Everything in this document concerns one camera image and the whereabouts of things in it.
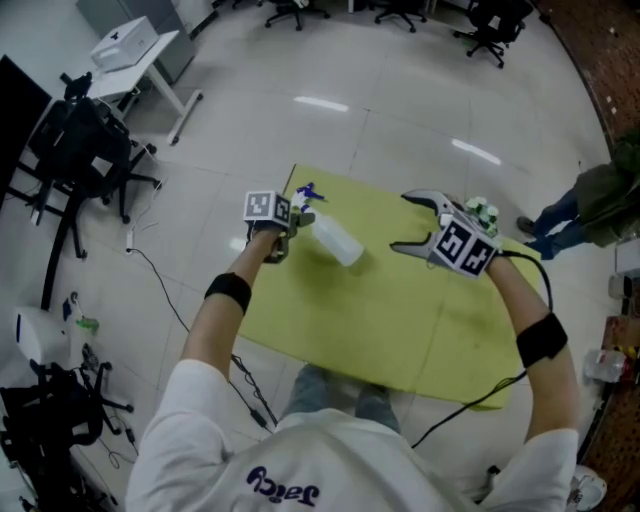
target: jeans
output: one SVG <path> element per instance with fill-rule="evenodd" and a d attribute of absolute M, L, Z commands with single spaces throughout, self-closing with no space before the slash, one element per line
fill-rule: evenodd
<path fill-rule="evenodd" d="M 316 412 L 329 407 L 329 372 L 307 364 L 300 370 L 291 391 L 289 405 L 282 417 L 295 412 Z M 400 424 L 393 413 L 389 395 L 366 384 L 356 402 L 356 418 L 376 421 L 400 433 Z"/>
<path fill-rule="evenodd" d="M 561 231 L 549 232 L 563 222 L 569 222 Z M 543 260 L 552 260 L 560 251 L 587 242 L 587 234 L 580 223 L 578 200 L 574 189 L 560 200 L 547 206 L 533 224 L 535 240 L 526 244 L 538 251 Z"/>

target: white t-shirt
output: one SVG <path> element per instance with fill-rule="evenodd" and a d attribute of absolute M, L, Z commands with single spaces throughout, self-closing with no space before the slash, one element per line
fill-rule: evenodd
<path fill-rule="evenodd" d="M 225 435 L 229 385 L 181 361 L 142 438 L 126 505 L 134 511 L 563 511 L 578 434 L 531 439 L 481 505 L 447 484 L 396 432 L 334 409 L 291 414 L 234 454 Z"/>

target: person standing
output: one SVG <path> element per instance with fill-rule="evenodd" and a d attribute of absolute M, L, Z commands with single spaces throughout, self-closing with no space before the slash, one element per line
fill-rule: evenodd
<path fill-rule="evenodd" d="M 568 222 L 557 233 L 551 230 Z M 558 202 L 533 221 L 518 217 L 518 229 L 535 238 L 527 243 L 543 260 L 583 243 L 606 247 L 640 230 L 640 128 L 622 137 L 613 160 L 580 174 Z"/>

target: blue spray nozzle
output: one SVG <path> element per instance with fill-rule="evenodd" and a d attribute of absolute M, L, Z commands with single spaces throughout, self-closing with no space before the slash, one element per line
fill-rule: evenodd
<path fill-rule="evenodd" d="M 297 188 L 296 192 L 298 192 L 298 193 L 302 192 L 304 194 L 304 197 L 306 197 L 307 199 L 324 200 L 324 196 L 321 196 L 320 194 L 316 194 L 313 191 L 313 187 L 315 187 L 314 183 L 310 182 L 309 184 L 305 185 L 304 187 Z"/>

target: white tile floor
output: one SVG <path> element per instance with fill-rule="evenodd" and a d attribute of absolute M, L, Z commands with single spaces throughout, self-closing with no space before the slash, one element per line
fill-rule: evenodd
<path fill-rule="evenodd" d="M 394 21 L 374 25 L 369 11 L 348 15 L 343 4 L 333 7 L 331 20 L 306 19 L 301 33 L 291 20 L 265 29 L 264 19 L 273 10 L 269 4 L 257 8 L 247 1 L 235 12 L 225 6 L 196 39 L 197 56 L 176 87 L 185 97 L 195 87 L 205 96 L 180 143 L 165 144 L 173 114 L 153 92 L 127 118 L 133 133 L 158 146 L 158 162 L 146 158 L 144 172 L 168 180 L 141 222 L 159 224 L 139 233 L 136 244 L 165 277 L 187 323 L 211 279 L 237 254 L 229 242 L 245 236 L 239 207 L 245 191 L 282 188 L 294 163 L 393 192 L 430 187 L 459 196 L 481 194 L 499 206 L 502 229 L 513 235 L 514 218 L 535 216 L 557 199 L 579 173 L 579 162 L 587 168 L 609 158 L 578 74 L 534 15 L 499 70 L 486 55 L 468 59 L 464 44 L 434 21 L 418 24 L 418 33 L 409 34 Z M 298 103 L 298 96 L 341 103 L 349 110 Z M 452 139 L 495 155 L 501 165 L 462 151 Z M 24 177 L 16 180 L 28 186 Z M 132 187 L 134 219 L 150 195 L 147 186 Z M 139 255 L 124 254 L 126 228 L 116 203 L 85 208 L 81 229 L 89 257 L 80 262 L 69 246 L 65 249 L 54 311 L 63 297 L 78 290 L 85 312 L 100 320 L 92 343 L 114 364 L 111 391 L 135 403 L 136 412 L 123 417 L 140 438 L 185 332 L 148 265 Z M 14 304 L 39 302 L 56 226 L 57 219 L 45 218 L 36 229 L 18 201 L 5 204 L 0 233 L 12 241 L 0 259 L 6 321 Z M 580 370 L 586 350 L 600 344 L 605 317 L 616 312 L 606 295 L 613 251 L 584 246 L 547 267 Z M 73 334 L 77 357 L 86 334 Z M 238 341 L 237 353 L 276 414 L 281 413 L 302 363 L 246 340 Z M 5 367 L 17 367 L 19 361 L 15 356 Z M 235 373 L 232 377 L 250 397 L 244 380 Z M 585 428 L 596 391 L 584 383 Z M 393 402 L 410 441 L 456 407 L 402 393 Z M 489 465 L 505 464 L 522 443 L 530 405 L 530 388 L 520 383 L 505 409 L 467 412 L 434 433 L 419 452 L 461 485 L 476 483 Z M 238 449 L 262 439 L 263 432 L 239 403 L 235 414 Z M 132 455 L 122 438 L 105 435 L 105 441 Z M 122 498 L 128 464 L 113 469 L 100 445 L 74 452 L 90 459 Z"/>

